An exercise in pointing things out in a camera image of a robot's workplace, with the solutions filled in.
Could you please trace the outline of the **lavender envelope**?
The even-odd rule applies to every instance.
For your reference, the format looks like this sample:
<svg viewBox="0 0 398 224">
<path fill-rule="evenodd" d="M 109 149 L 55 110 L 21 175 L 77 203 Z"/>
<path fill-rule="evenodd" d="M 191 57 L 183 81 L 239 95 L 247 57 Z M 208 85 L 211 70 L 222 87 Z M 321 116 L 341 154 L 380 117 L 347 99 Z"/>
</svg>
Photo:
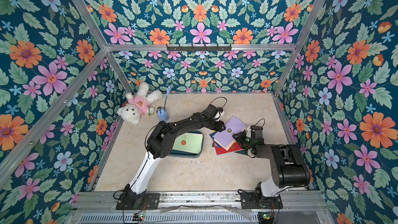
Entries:
<svg viewBox="0 0 398 224">
<path fill-rule="evenodd" d="M 228 145 L 235 141 L 233 134 L 237 134 L 245 130 L 246 124 L 233 116 L 227 123 L 226 129 L 222 132 L 216 132 L 213 136 L 215 141 L 219 141 L 222 145 Z"/>
</svg>

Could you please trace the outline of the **cream tan envelope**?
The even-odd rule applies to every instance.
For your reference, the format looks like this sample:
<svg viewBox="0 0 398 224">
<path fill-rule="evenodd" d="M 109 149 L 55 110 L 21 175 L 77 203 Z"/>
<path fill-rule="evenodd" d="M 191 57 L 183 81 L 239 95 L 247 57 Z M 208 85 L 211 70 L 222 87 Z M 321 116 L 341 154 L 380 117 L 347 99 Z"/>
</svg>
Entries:
<svg viewBox="0 0 398 224">
<path fill-rule="evenodd" d="M 230 144 L 228 144 L 228 145 L 222 145 L 219 141 L 216 141 L 216 143 L 221 147 L 221 148 L 223 148 L 224 150 L 230 150 L 232 147 L 234 147 L 234 146 L 236 146 L 237 145 L 237 142 L 236 141 L 233 141 L 233 142 L 231 142 Z"/>
</svg>

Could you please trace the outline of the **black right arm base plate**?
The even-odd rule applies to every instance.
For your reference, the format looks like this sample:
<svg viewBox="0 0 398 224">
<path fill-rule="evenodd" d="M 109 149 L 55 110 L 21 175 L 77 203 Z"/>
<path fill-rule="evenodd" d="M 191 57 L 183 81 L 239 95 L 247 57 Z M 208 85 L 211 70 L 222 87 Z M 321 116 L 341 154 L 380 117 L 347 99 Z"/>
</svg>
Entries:
<svg viewBox="0 0 398 224">
<path fill-rule="evenodd" d="M 239 189 L 242 209 L 282 209 L 283 203 L 280 196 L 277 197 L 264 197 L 255 192 L 248 192 Z"/>
</svg>

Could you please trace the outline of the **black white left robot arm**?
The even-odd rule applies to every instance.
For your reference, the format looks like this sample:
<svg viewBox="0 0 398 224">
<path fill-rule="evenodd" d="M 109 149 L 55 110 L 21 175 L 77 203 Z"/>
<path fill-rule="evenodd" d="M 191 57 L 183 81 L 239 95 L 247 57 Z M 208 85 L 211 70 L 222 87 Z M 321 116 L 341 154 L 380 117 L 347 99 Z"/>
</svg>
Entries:
<svg viewBox="0 0 398 224">
<path fill-rule="evenodd" d="M 220 120 L 223 114 L 223 108 L 209 104 L 204 111 L 194 113 L 186 119 L 171 123 L 160 121 L 146 140 L 147 152 L 144 160 L 135 177 L 125 186 L 120 202 L 128 206 L 138 204 L 158 164 L 172 152 L 177 137 L 201 128 L 216 132 L 224 131 L 226 126 Z"/>
</svg>

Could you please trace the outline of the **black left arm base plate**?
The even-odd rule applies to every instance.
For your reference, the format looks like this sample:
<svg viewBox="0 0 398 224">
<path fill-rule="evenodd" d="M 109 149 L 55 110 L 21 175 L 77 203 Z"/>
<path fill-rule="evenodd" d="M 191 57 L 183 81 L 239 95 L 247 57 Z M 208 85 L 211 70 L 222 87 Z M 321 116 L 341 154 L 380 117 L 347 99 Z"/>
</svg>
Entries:
<svg viewBox="0 0 398 224">
<path fill-rule="evenodd" d="M 160 203 L 160 194 L 143 193 L 135 194 L 128 192 L 122 193 L 118 199 L 116 210 L 153 210 L 157 209 Z"/>
</svg>

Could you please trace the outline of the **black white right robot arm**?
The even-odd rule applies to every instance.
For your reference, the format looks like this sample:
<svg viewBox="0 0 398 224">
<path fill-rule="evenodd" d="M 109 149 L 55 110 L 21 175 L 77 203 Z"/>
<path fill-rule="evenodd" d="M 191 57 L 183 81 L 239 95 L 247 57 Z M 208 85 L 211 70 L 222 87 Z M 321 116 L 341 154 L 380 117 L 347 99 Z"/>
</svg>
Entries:
<svg viewBox="0 0 398 224">
<path fill-rule="evenodd" d="M 261 126 L 247 126 L 233 138 L 250 158 L 267 159 L 271 178 L 257 184 L 253 193 L 240 192 L 242 208 L 282 208 L 280 193 L 290 188 L 306 187 L 311 182 L 309 169 L 297 145 L 265 144 Z"/>
</svg>

